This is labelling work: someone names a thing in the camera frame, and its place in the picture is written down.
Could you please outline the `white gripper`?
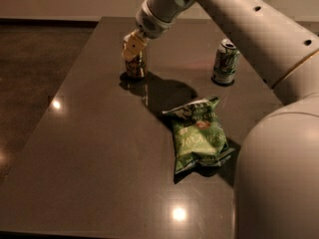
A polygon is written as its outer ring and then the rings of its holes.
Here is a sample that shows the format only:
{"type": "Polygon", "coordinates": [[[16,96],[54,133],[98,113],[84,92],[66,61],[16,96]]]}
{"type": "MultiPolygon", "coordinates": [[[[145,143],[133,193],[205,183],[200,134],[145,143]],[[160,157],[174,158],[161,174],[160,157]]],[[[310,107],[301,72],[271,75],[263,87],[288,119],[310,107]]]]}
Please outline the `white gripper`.
{"type": "Polygon", "coordinates": [[[193,3],[194,0],[145,0],[136,15],[138,29],[124,37],[122,57],[128,62],[133,60],[149,39],[159,38],[193,3]]]}

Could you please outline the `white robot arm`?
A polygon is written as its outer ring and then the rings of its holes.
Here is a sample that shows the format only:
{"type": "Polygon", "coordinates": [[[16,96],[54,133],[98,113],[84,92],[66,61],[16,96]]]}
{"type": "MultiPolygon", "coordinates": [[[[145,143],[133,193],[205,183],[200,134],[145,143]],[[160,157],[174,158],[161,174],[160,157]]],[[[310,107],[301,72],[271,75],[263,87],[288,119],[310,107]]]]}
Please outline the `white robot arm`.
{"type": "Polygon", "coordinates": [[[131,60],[198,3],[283,104],[248,134],[234,180],[234,239],[319,239],[319,37],[262,0],[145,0],[131,60]]]}

